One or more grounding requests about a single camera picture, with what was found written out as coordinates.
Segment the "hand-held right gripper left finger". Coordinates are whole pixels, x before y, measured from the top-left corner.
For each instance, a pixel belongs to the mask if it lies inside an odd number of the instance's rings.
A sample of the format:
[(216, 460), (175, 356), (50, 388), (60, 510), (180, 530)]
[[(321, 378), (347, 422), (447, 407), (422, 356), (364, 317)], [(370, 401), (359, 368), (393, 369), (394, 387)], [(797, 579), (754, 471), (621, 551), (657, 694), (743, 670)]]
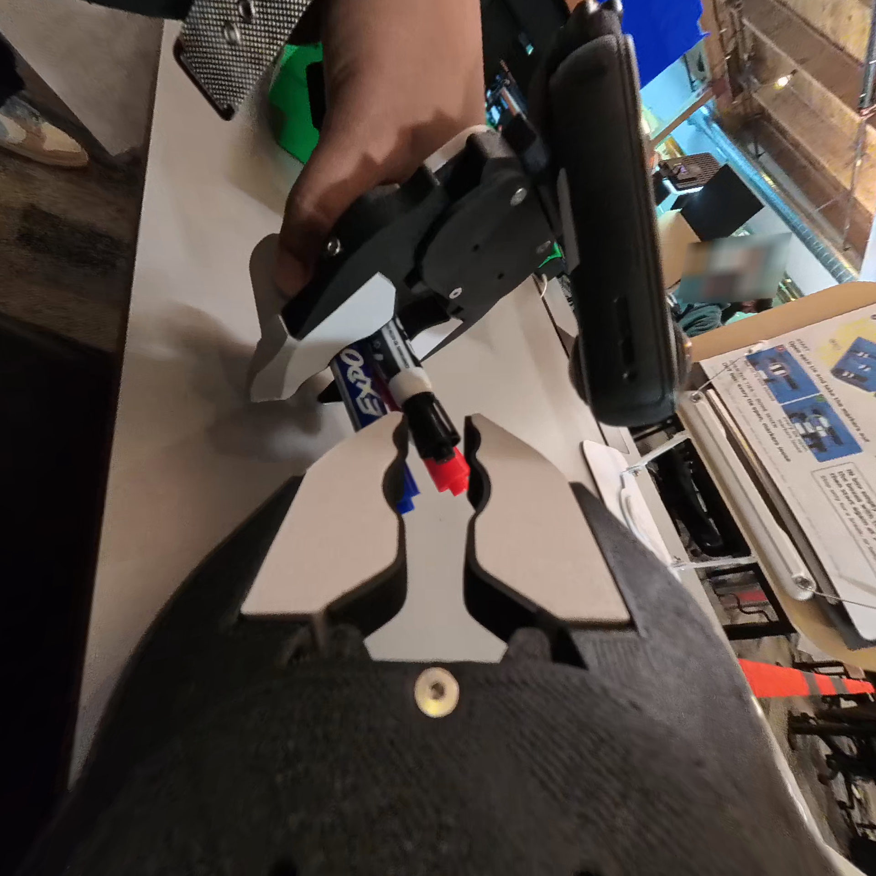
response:
[(335, 445), (303, 476), (241, 606), (252, 618), (381, 628), (407, 595), (397, 511), (407, 422), (391, 412)]

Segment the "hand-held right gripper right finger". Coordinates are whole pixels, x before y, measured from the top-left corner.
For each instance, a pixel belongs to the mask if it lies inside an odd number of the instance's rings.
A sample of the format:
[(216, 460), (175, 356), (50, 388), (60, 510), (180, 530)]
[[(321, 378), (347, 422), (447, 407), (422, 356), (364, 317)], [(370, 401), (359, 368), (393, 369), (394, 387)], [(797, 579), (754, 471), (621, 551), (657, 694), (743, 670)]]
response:
[(481, 413), (466, 419), (473, 507), (467, 584), (528, 618), (621, 628), (629, 608), (569, 479), (540, 451)]

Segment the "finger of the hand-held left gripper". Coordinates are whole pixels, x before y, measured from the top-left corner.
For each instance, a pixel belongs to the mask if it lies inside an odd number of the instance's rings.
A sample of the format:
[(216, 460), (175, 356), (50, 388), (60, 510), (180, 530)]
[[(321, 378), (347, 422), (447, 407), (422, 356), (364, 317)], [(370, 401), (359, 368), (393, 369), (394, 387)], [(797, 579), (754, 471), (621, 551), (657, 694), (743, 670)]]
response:
[(415, 336), (411, 337), (411, 348), (419, 359), (427, 359), (435, 351), (452, 342), (452, 340), (464, 334), (467, 327), (458, 319), (449, 319), (444, 323), (424, 328)]
[(351, 291), (300, 292), (286, 298), (274, 280), (279, 236), (267, 235), (250, 256), (249, 273), (260, 338), (250, 361), (252, 402), (291, 398), (333, 357), (375, 333), (395, 314), (396, 288), (382, 273), (355, 279)]

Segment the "blue dry erase marker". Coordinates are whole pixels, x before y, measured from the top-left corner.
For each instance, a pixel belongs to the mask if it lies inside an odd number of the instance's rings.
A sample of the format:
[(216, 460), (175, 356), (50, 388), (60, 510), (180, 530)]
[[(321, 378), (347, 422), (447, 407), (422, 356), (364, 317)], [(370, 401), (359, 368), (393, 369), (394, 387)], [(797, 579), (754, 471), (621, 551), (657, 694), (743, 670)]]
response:
[(350, 344), (332, 359), (334, 387), (355, 432), (396, 410), (388, 389), (378, 377), (361, 344)]

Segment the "black dry erase marker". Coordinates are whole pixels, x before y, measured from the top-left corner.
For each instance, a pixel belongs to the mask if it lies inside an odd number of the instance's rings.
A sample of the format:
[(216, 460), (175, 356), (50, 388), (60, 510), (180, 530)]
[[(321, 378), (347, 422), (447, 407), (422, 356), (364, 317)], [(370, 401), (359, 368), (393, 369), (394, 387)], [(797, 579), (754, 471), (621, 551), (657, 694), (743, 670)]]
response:
[(365, 339), (365, 350), (391, 401), (407, 418), (411, 438), (424, 462), (446, 464), (461, 437), (433, 391), (421, 360), (397, 319)]

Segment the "red dry erase marker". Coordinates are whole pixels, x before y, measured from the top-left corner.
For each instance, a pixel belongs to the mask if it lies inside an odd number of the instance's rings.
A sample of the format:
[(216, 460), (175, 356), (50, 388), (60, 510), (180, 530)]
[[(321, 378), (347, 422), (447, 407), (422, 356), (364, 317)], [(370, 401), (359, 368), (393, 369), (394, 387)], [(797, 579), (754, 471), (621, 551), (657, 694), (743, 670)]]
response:
[(422, 462), (437, 491), (448, 492), (454, 497), (467, 492), (470, 469), (458, 447), (455, 447), (453, 454), (442, 462), (428, 457), (423, 457)]

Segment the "person's left hand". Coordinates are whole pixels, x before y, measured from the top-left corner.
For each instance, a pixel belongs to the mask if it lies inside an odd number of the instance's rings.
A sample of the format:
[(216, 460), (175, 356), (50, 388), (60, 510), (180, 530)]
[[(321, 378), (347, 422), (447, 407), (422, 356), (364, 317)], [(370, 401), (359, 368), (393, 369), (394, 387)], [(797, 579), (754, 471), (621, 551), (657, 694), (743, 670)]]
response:
[(291, 298), (329, 233), (371, 189), (410, 178), (485, 120), (480, 3), (312, 2), (293, 42), (323, 45), (326, 112), (287, 197), (275, 282)]

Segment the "white flat pad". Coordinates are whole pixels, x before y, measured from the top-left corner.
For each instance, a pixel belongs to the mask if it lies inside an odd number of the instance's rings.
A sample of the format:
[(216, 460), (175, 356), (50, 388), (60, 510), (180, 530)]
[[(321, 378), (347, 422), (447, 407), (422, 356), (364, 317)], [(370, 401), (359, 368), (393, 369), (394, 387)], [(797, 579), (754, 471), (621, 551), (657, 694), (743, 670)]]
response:
[(625, 456), (615, 448), (592, 441), (582, 442), (581, 449), (605, 507), (663, 565), (673, 567), (673, 556)]

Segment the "green plastic bin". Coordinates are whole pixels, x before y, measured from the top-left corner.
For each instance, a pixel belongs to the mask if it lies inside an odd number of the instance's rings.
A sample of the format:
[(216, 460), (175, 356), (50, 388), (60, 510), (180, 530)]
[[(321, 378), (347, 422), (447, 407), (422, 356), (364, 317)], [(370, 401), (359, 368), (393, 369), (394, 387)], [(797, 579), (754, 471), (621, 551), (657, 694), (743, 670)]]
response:
[(304, 165), (319, 139), (324, 114), (323, 46), (285, 45), (271, 75), (268, 124), (277, 145)]

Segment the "blue screen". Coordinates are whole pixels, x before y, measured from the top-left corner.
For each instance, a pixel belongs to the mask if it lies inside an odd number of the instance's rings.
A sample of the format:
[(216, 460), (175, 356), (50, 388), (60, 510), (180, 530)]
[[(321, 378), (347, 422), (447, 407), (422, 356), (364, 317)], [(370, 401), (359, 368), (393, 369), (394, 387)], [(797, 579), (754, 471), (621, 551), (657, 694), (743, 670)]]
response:
[(622, 28), (633, 40), (644, 84), (704, 37), (701, 1), (623, 1), (622, 6)]

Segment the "orange black striped bar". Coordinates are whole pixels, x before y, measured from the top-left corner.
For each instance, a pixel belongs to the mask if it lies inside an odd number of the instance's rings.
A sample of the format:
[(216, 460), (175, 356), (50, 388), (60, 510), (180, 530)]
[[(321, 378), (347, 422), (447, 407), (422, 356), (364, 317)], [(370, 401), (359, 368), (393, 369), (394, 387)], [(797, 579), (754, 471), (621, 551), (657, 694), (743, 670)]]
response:
[(863, 671), (850, 670), (841, 662), (794, 662), (791, 666), (743, 658), (738, 662), (757, 699), (874, 696), (874, 685)]

